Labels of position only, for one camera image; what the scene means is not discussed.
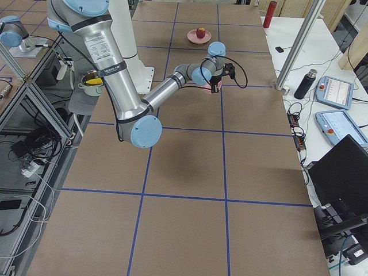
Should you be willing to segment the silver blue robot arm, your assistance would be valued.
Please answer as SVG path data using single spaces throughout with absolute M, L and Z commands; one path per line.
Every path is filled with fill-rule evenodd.
M 202 62 L 178 65 L 160 85 L 143 98 L 135 88 L 128 66 L 121 54 L 112 27 L 121 25 L 132 30 L 129 7 L 118 7 L 113 1 L 47 1 L 48 25 L 58 32 L 81 37 L 102 78 L 114 107 L 118 138 L 137 148 L 150 148 L 160 139 L 162 124 L 153 112 L 188 81 L 212 90 L 224 71 L 226 47 L 215 41 L 209 44 Z
M 41 49 L 38 39 L 29 34 L 17 16 L 1 18 L 1 43 L 15 58 L 36 58 Z

